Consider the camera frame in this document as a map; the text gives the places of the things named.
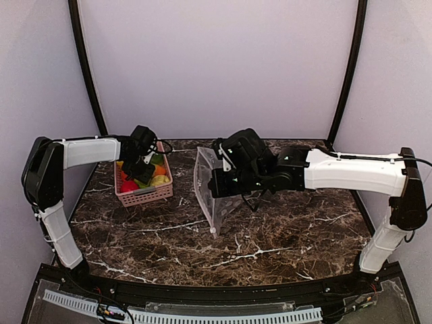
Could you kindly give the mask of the red toy food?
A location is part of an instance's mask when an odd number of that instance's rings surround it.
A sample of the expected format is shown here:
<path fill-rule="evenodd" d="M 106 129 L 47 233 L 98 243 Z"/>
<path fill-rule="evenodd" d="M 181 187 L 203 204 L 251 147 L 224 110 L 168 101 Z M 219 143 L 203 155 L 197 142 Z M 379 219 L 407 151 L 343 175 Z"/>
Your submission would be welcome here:
<path fill-rule="evenodd" d="M 138 186 L 138 184 L 135 183 L 134 181 L 125 181 L 120 187 L 120 192 L 121 193 L 133 192 L 135 190 L 138 190 L 139 188 L 140 187 Z"/>

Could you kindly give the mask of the green toy vegetable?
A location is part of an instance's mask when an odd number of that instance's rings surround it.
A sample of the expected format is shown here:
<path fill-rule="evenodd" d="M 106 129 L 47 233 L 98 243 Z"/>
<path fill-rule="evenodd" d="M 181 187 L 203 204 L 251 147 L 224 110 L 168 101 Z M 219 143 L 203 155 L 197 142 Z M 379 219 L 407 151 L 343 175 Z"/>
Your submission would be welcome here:
<path fill-rule="evenodd" d="M 154 154 L 151 158 L 151 163 L 153 165 L 163 165 L 164 164 L 164 157 L 163 155 Z"/>

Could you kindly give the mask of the clear zip top bag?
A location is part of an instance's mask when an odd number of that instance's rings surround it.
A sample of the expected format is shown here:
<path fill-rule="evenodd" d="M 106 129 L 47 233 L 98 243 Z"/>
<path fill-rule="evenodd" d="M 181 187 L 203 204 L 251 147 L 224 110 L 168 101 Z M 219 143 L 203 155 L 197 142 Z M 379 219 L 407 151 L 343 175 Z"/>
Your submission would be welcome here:
<path fill-rule="evenodd" d="M 213 149 L 199 146 L 193 171 L 194 192 L 214 238 L 220 235 L 224 218 L 243 203 L 240 195 L 222 197 L 216 186 L 209 185 L 216 180 L 213 172 L 217 169 L 223 169 L 222 160 Z"/>

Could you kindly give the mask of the light green toy lettuce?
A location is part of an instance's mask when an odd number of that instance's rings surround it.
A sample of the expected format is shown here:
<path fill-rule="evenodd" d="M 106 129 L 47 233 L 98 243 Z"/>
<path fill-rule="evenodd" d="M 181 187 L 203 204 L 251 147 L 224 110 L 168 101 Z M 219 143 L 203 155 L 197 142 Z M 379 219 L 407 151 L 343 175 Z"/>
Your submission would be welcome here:
<path fill-rule="evenodd" d="M 148 184 L 143 183 L 143 182 L 141 182 L 140 180 L 134 179 L 134 182 L 136 183 L 136 185 L 137 185 L 139 188 L 148 188 L 148 187 L 149 187 Z"/>

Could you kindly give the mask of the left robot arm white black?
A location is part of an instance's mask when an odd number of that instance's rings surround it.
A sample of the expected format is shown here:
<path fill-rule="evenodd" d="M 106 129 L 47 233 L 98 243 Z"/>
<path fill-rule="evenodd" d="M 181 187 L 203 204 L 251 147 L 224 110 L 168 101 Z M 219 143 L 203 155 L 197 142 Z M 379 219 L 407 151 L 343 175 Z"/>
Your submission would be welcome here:
<path fill-rule="evenodd" d="M 44 239 L 61 266 L 69 271 L 88 269 L 64 210 L 64 171 L 81 165 L 121 161 L 128 177 L 145 181 L 155 170 L 151 159 L 159 152 L 157 143 L 156 134 L 145 126 L 136 126 L 129 136 L 68 139 L 40 136 L 34 141 L 21 183 Z"/>

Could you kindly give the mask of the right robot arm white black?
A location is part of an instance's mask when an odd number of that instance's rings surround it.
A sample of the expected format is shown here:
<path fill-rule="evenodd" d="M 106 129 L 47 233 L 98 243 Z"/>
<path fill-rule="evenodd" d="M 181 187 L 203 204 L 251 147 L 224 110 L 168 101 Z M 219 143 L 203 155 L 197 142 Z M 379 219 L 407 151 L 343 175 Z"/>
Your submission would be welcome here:
<path fill-rule="evenodd" d="M 213 198 L 323 188 L 388 195 L 387 214 L 358 259 L 363 273 L 378 273 L 406 235 L 426 223 L 431 208 L 418 169 L 421 159 L 411 148 L 403 147 L 398 154 L 355 155 L 287 146 L 275 154 L 247 128 L 215 140 L 213 150 L 222 162 L 211 172 Z"/>

